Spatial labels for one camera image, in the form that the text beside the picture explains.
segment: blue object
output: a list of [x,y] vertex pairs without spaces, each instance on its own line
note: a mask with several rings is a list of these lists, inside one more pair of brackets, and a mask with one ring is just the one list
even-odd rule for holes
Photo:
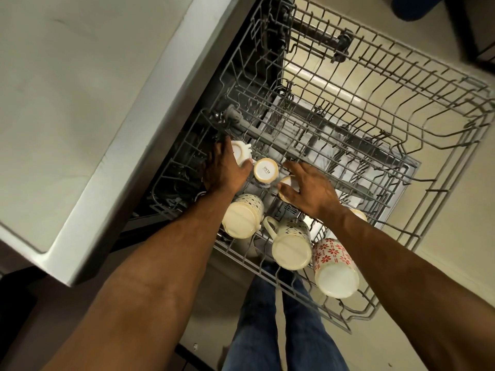
[[[276,264],[263,264],[263,269],[272,275],[278,268]],[[281,268],[278,278],[312,301],[299,274]],[[289,371],[349,371],[337,345],[325,331],[318,313],[285,293],[282,297]],[[222,371],[282,369],[275,312],[275,287],[256,276],[244,299],[237,330]]]
[[392,0],[393,13],[404,21],[423,18],[442,0]]

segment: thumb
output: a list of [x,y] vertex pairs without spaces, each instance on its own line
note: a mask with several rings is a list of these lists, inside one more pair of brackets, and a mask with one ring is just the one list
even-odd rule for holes
[[241,171],[243,172],[243,174],[247,176],[249,175],[249,173],[251,173],[251,170],[252,170],[251,159],[244,160],[243,164],[241,165]]
[[278,189],[282,193],[282,195],[290,202],[290,204],[299,207],[301,194],[295,191],[292,187],[285,183],[279,183]]

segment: blue jeans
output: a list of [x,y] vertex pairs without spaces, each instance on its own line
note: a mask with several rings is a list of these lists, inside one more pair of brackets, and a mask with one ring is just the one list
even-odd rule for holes
[[[264,263],[274,275],[278,266]],[[279,280],[310,299],[299,274],[280,268]],[[283,293],[288,371],[349,370],[315,310]],[[247,291],[223,371],[281,370],[275,323],[275,287],[256,276]]]

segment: upper dishwasher rack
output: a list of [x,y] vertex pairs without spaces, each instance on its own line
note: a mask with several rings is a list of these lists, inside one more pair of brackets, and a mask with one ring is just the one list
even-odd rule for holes
[[[494,104],[478,80],[309,0],[260,0],[170,150],[152,207],[175,218],[192,203],[201,163],[229,134],[279,168],[286,159],[316,166],[345,205],[414,250],[492,124]],[[247,182],[242,192],[259,195],[275,218],[304,218],[314,241],[331,234],[273,190]],[[379,308],[362,277],[358,293],[336,300],[319,292],[311,268],[300,271],[308,301],[260,268],[273,260],[270,247],[262,231],[243,252],[222,230],[215,244],[345,331]]]

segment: person's left hand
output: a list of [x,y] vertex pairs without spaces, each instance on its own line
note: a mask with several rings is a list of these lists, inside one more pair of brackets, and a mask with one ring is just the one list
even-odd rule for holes
[[230,137],[226,137],[223,143],[215,143],[209,153],[203,183],[208,191],[227,190],[234,195],[248,179],[251,169],[250,159],[244,161],[241,167],[237,165]]

